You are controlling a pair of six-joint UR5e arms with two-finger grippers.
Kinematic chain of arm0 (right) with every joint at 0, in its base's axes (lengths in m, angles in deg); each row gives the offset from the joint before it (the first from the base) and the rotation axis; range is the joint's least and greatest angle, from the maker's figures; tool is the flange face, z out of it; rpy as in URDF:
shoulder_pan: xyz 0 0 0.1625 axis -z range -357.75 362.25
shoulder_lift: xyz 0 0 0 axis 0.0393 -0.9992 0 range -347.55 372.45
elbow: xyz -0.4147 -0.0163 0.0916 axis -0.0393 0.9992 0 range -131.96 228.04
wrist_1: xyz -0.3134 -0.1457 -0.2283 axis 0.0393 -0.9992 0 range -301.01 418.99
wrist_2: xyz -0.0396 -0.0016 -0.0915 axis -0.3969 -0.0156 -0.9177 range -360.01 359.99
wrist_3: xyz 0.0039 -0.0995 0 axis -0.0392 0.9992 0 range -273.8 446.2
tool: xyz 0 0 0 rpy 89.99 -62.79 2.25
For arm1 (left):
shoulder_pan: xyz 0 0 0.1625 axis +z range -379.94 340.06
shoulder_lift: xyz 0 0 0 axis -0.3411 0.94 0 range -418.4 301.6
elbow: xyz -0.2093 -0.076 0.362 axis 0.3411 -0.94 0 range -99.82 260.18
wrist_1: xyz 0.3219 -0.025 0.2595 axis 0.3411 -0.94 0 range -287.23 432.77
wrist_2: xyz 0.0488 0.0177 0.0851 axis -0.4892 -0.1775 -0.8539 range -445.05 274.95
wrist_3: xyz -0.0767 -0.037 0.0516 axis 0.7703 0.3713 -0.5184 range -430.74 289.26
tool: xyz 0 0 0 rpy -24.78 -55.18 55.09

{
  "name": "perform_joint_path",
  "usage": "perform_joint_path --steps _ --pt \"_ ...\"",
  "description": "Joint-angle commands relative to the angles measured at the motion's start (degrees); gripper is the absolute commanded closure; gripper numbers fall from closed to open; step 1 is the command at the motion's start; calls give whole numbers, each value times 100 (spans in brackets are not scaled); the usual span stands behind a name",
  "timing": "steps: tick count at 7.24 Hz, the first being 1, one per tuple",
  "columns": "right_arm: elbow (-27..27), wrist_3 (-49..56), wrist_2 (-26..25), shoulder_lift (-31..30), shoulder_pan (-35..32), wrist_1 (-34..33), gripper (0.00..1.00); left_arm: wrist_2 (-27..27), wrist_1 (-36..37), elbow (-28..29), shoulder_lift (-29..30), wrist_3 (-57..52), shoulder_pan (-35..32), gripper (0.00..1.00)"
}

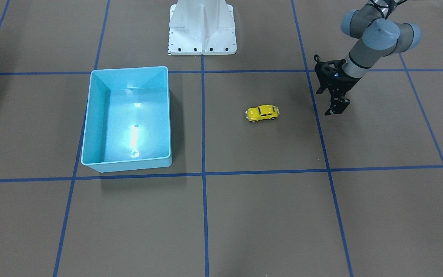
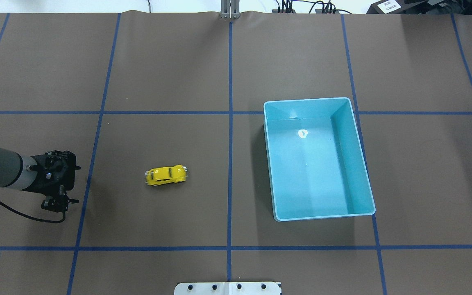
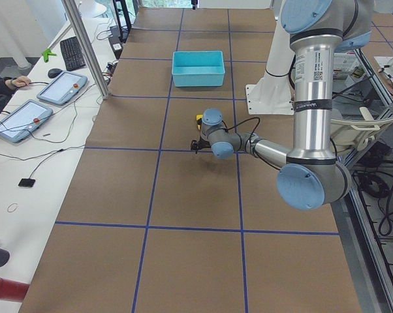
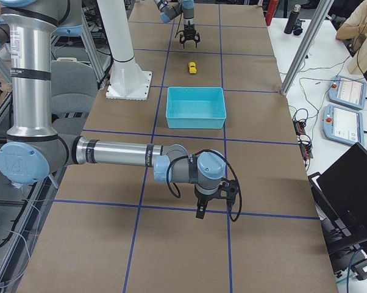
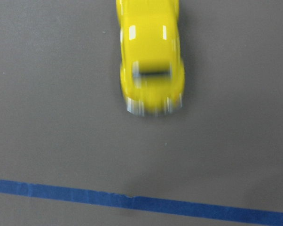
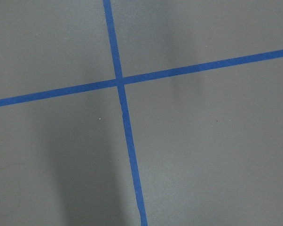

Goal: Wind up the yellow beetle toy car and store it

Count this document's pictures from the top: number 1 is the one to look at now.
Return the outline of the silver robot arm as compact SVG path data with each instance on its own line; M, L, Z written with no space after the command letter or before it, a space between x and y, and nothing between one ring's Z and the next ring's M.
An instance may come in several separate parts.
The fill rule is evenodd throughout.
M411 50L422 39L421 28L414 23L396 23L389 16L404 2L402 0L369 0L359 10L346 13L341 31L357 39L346 58L322 61L314 55L315 73L320 87L330 93L330 107L326 116L342 114L350 104L346 97L380 58Z

